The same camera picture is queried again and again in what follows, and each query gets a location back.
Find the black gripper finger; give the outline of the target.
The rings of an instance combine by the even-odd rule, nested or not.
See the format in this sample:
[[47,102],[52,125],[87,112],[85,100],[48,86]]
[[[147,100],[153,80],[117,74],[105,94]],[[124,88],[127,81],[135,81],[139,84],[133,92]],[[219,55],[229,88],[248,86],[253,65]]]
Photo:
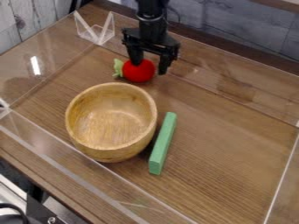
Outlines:
[[144,59],[144,52],[137,46],[129,46],[127,48],[128,56],[131,59],[131,62],[135,66],[139,66]]
[[157,73],[164,75],[167,73],[167,69],[171,66],[173,61],[173,56],[171,54],[161,54],[159,60]]

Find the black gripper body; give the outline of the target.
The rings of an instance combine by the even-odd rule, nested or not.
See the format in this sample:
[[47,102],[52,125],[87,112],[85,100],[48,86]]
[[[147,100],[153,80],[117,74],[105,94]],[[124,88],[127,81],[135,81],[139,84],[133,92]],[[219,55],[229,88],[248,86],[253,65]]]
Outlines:
[[157,40],[141,37],[137,28],[124,28],[121,33],[125,49],[129,46],[137,46],[143,52],[149,52],[159,56],[161,54],[171,54],[173,60],[177,59],[180,42],[168,33],[165,33]]

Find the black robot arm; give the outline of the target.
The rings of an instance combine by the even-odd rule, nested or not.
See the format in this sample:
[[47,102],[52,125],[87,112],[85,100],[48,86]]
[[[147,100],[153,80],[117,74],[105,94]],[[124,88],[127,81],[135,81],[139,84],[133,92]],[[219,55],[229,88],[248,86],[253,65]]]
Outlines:
[[157,73],[164,75],[172,62],[177,60],[180,42],[168,34],[167,8],[169,0],[135,0],[139,21],[136,28],[124,28],[123,44],[132,64],[139,66],[144,52],[160,57]]

